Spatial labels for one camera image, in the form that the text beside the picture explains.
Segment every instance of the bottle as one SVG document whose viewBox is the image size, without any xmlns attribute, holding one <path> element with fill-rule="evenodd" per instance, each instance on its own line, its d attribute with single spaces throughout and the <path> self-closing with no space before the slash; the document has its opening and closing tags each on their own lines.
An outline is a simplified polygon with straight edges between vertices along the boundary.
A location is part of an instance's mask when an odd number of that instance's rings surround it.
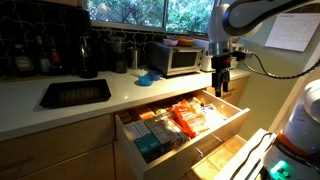
<svg viewBox="0 0 320 180">
<path fill-rule="evenodd" d="M 43 74 L 49 74 L 51 69 L 51 62 L 48 58 L 48 55 L 43 47 L 41 36 L 37 36 L 37 44 L 38 44 L 38 61 L 40 65 L 40 71 Z"/>
<path fill-rule="evenodd" d="M 52 75 L 63 75 L 65 74 L 65 68 L 61 61 L 60 53 L 57 50 L 56 42 L 53 37 L 50 37 L 51 49 L 50 49 L 50 60 L 52 62 L 50 73 Z"/>
<path fill-rule="evenodd" d="M 20 76 L 33 76 L 36 74 L 31 56 L 21 44 L 15 44 L 14 63 Z"/>
<path fill-rule="evenodd" d="M 86 79 L 98 76 L 96 61 L 92 58 L 90 40 L 87 36 L 81 36 L 79 39 L 78 73 Z"/>
</svg>

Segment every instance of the green light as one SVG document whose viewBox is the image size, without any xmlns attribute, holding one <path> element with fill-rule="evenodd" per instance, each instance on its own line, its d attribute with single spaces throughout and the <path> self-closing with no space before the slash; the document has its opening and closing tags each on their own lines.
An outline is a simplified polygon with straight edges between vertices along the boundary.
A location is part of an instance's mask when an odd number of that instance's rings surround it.
<svg viewBox="0 0 320 180">
<path fill-rule="evenodd" d="M 275 164 L 271 169 L 270 169 L 270 175 L 272 176 L 273 179 L 277 180 L 282 180 L 283 179 L 283 173 L 285 171 L 285 168 L 287 166 L 287 162 L 280 160 L 278 161 L 277 164 Z"/>
<path fill-rule="evenodd" d="M 280 168 L 285 167 L 286 164 L 287 164 L 287 163 L 286 163 L 285 161 L 281 160 L 281 161 L 279 161 L 276 165 L 274 165 L 273 168 L 271 168 L 270 172 L 271 172 L 272 174 L 275 174 L 275 173 L 278 172 L 278 170 L 279 170 Z"/>
</svg>

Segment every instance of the blue bowl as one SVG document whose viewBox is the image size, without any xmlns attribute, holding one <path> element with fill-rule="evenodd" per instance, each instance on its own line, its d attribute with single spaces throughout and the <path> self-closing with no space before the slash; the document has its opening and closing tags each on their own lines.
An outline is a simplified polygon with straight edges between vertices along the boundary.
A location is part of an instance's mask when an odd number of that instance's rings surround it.
<svg viewBox="0 0 320 180">
<path fill-rule="evenodd" d="M 162 77 L 161 72 L 155 70 L 149 70 L 148 75 L 152 76 L 154 81 L 158 81 Z"/>
<path fill-rule="evenodd" d="M 139 84 L 141 86 L 151 86 L 153 83 L 153 77 L 152 76 L 139 76 L 138 77 Z"/>
</svg>

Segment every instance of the wooden drawer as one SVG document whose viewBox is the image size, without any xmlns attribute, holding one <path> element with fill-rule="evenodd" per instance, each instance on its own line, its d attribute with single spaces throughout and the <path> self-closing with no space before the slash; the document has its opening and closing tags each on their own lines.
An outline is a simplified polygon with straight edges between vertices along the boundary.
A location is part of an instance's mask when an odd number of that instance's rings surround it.
<svg viewBox="0 0 320 180">
<path fill-rule="evenodd" d="M 16 179 L 111 143 L 112 118 L 108 114 L 1 142 L 0 179 Z"/>
<path fill-rule="evenodd" d="M 240 78 L 240 79 L 235 79 L 229 82 L 228 88 L 229 91 L 228 92 L 222 92 L 222 99 L 233 104 L 233 105 L 237 105 L 242 92 L 244 90 L 244 88 L 246 87 L 246 84 L 248 82 L 248 77 L 244 77 L 244 78 Z M 212 87 L 207 87 L 206 89 L 209 93 L 215 95 L 215 90 Z"/>
<path fill-rule="evenodd" d="M 249 109 L 241 110 L 206 91 L 195 91 L 192 94 L 204 104 L 213 103 L 220 112 L 228 117 L 227 120 L 221 126 L 205 131 L 149 164 L 144 161 L 135 144 L 130 140 L 131 136 L 121 119 L 116 116 L 117 138 L 137 179 L 178 179 L 206 153 L 240 131 Z"/>
<path fill-rule="evenodd" d="M 115 179 L 112 144 L 19 178 L 19 180 L 44 179 Z"/>
</svg>

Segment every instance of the tiled backsplash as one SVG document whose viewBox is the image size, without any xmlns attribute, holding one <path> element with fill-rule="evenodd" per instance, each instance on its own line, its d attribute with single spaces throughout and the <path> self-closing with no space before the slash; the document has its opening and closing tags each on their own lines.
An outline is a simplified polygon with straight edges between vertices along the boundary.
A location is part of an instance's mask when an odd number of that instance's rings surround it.
<svg viewBox="0 0 320 180">
<path fill-rule="evenodd" d="M 31 51 L 36 36 L 42 36 L 45 47 L 53 36 L 62 51 L 69 49 L 72 38 L 68 18 L 72 9 L 36 0 L 0 0 L 0 73 L 14 71 L 14 43 Z"/>
<path fill-rule="evenodd" d="M 13 46 L 17 41 L 32 52 L 35 37 L 42 36 L 44 46 L 49 46 L 53 36 L 64 55 L 64 60 L 73 68 L 75 61 L 75 43 L 72 29 L 72 11 L 75 7 L 47 3 L 36 0 L 0 0 L 0 75 L 14 72 L 11 63 Z M 92 39 L 96 55 L 101 54 L 101 44 L 107 45 L 111 35 L 125 37 L 126 46 L 141 48 L 141 60 L 146 59 L 146 45 L 152 41 L 162 41 L 165 33 L 124 29 L 92 27 Z"/>
</svg>

